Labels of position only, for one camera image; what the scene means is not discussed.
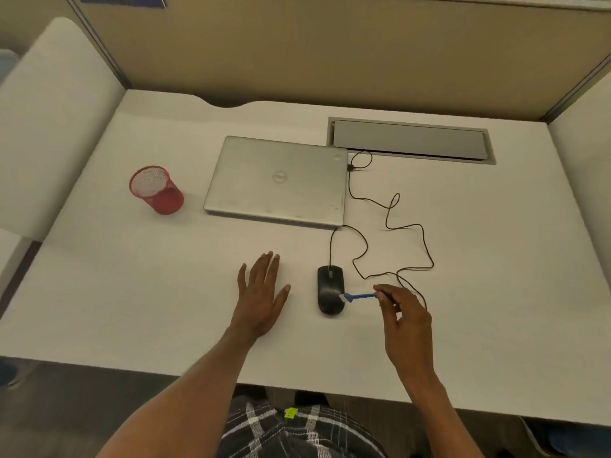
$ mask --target silver laptop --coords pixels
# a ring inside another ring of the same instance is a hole
[[[203,208],[341,226],[347,175],[343,148],[226,137]]]

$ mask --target black computer mouse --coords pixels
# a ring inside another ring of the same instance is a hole
[[[338,315],[344,308],[340,299],[343,289],[343,270],[335,265],[318,269],[318,307],[325,315]]]

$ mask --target mouse cable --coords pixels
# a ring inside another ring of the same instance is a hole
[[[369,154],[370,160],[369,163],[366,165],[363,165],[362,167],[355,167],[353,165],[353,161],[355,160],[356,156],[358,156],[359,154],[362,154],[363,152]],[[355,268],[356,272],[359,274],[359,276],[363,279],[363,280],[367,280],[369,278],[374,278],[374,277],[381,277],[384,275],[393,275],[395,278],[397,278],[397,282],[399,283],[399,285],[401,285],[402,288],[406,288],[406,289],[411,289],[413,290],[417,295],[419,295],[422,298],[422,303],[424,304],[424,308],[428,309],[426,306],[426,299],[424,297],[424,295],[418,291],[414,285],[412,283],[410,283],[406,278],[402,277],[399,273],[403,272],[403,271],[424,271],[424,270],[430,270],[435,266],[435,262],[433,261],[432,257],[431,257],[431,253],[428,250],[428,246],[426,245],[426,239],[424,236],[424,227],[420,224],[420,223],[410,223],[409,225],[403,225],[403,226],[388,226],[388,217],[390,215],[390,211],[394,208],[397,207],[397,204],[399,204],[399,200],[401,199],[401,194],[400,193],[395,193],[395,195],[392,197],[392,199],[390,200],[390,204],[388,206],[384,206],[383,204],[380,204],[378,201],[374,201],[373,199],[370,198],[357,198],[355,197],[355,195],[352,194],[352,190],[350,187],[350,176],[352,174],[353,171],[361,171],[363,169],[366,169],[367,167],[369,167],[371,165],[373,161],[373,154],[371,154],[369,151],[359,151],[358,153],[356,153],[355,155],[352,156],[352,159],[350,159],[350,164],[348,165],[348,193],[350,194],[350,197],[352,199],[356,199],[359,201],[371,201],[374,204],[377,204],[378,206],[386,209],[386,220],[384,221],[384,225],[386,227],[386,229],[394,231],[394,230],[404,230],[407,228],[412,228],[415,226],[419,226],[421,231],[422,231],[422,243],[424,244],[424,249],[426,250],[426,255],[428,256],[428,259],[431,261],[431,265],[426,266],[426,267],[403,267],[398,269],[396,272],[383,272],[383,273],[377,273],[377,274],[372,274],[372,275],[368,275],[368,276],[363,276],[363,274],[361,273],[361,271],[359,270],[359,268],[356,266],[356,261],[360,258],[362,258],[365,254],[367,254],[367,251],[369,251],[369,243],[367,242],[367,239],[365,238],[365,236],[362,234],[362,232],[360,232],[359,230],[357,230],[355,227],[350,226],[350,225],[342,225],[345,226],[346,228],[350,228],[351,230],[357,232],[359,234],[359,236],[361,238],[363,238],[363,241],[365,241],[365,251],[359,255],[358,257],[355,257],[352,259],[352,265]],[[333,230],[333,232],[331,233],[331,240],[329,241],[329,267],[331,267],[331,251],[332,251],[332,246],[333,246],[333,236],[335,235],[335,232],[337,230],[339,230],[341,228],[341,226],[338,226],[336,229]]]

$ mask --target black and white plaid fabric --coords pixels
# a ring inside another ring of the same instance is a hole
[[[216,458],[388,458],[347,414],[325,406],[276,410],[266,400],[232,401]]]

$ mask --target blue sign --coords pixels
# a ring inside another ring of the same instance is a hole
[[[81,0],[82,3],[103,3],[105,5],[138,6],[141,8],[165,8],[163,0]]]

